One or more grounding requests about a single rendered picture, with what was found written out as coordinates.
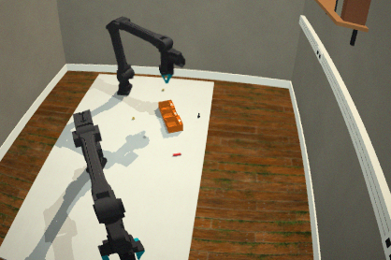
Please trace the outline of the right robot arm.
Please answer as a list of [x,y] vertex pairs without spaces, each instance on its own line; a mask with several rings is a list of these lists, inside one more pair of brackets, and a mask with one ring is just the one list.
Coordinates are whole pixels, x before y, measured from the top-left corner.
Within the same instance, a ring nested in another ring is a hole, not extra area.
[[79,129],[72,131],[72,136],[76,148],[84,147],[82,153],[87,164],[86,172],[91,179],[93,207],[97,220],[100,224],[105,224],[112,253],[118,253],[121,260],[136,260],[130,236],[123,225],[125,209],[122,199],[116,198],[104,175],[103,169],[108,160],[104,157],[99,142],[102,141],[99,127],[94,125],[89,109],[82,113],[74,113],[73,118],[75,128],[77,126]]

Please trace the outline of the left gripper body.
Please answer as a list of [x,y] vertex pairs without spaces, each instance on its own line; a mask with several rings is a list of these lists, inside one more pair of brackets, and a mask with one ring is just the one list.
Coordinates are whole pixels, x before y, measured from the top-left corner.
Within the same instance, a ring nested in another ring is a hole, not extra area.
[[167,73],[170,75],[174,75],[174,70],[167,71],[167,63],[169,63],[169,62],[161,61],[161,64],[159,65],[159,71],[160,71],[161,75],[167,75]]

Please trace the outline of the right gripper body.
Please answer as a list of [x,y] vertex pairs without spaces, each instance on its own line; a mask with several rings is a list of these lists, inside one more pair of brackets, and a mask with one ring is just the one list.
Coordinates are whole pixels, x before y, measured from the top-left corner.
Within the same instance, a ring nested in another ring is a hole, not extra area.
[[[131,238],[131,242],[132,242],[132,246],[133,246],[132,250],[134,253],[142,252],[145,250],[143,245],[141,244],[140,240],[135,241],[131,234],[129,234],[129,236]],[[98,250],[100,251],[101,256],[105,256],[105,255],[109,256],[110,254],[113,254],[111,251],[111,248],[109,247],[109,241],[106,239],[106,240],[103,240],[102,242],[103,242],[103,245],[98,246]]]

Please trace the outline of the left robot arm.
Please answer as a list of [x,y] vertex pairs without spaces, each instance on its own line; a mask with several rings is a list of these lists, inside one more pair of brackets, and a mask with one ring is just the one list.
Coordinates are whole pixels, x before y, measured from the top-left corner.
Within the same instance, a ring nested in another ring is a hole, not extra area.
[[153,44],[159,50],[159,52],[161,52],[161,61],[169,62],[167,63],[167,71],[174,70],[174,65],[181,68],[183,68],[185,65],[184,57],[181,55],[180,51],[173,49],[173,40],[169,36],[156,34],[148,29],[130,22],[130,19],[126,17],[120,17],[111,21],[106,26],[106,29],[109,31],[118,64],[117,80],[120,82],[120,84],[117,95],[130,94],[133,84],[129,82],[129,79],[132,79],[135,76],[134,69],[126,62],[119,29],[124,30],[134,36],[138,36]]

